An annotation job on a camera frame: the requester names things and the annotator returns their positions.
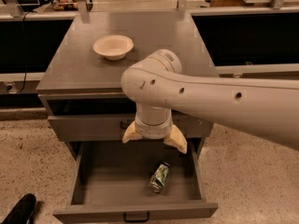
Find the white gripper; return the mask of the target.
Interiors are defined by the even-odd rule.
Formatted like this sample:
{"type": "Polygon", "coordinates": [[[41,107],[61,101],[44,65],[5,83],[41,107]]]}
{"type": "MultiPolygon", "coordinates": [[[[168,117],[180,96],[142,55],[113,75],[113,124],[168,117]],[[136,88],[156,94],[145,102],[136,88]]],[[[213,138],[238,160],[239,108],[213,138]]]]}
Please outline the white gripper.
{"type": "Polygon", "coordinates": [[[170,147],[175,147],[179,152],[187,153],[187,141],[180,129],[173,125],[172,118],[167,118],[161,124],[147,124],[139,117],[135,117],[125,130],[122,138],[124,144],[129,141],[140,140],[145,137],[148,139],[164,139],[164,143],[170,147]]]}

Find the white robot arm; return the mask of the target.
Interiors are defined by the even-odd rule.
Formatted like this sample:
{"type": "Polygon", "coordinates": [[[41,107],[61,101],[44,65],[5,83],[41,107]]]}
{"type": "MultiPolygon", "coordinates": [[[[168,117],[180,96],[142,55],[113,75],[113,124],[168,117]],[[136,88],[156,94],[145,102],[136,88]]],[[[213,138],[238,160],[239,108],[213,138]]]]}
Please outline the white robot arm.
{"type": "Polygon", "coordinates": [[[160,49],[128,67],[121,88],[136,103],[124,143],[162,139],[186,153],[187,141],[172,120],[176,110],[299,148],[298,80],[186,76],[178,56],[160,49]]]}

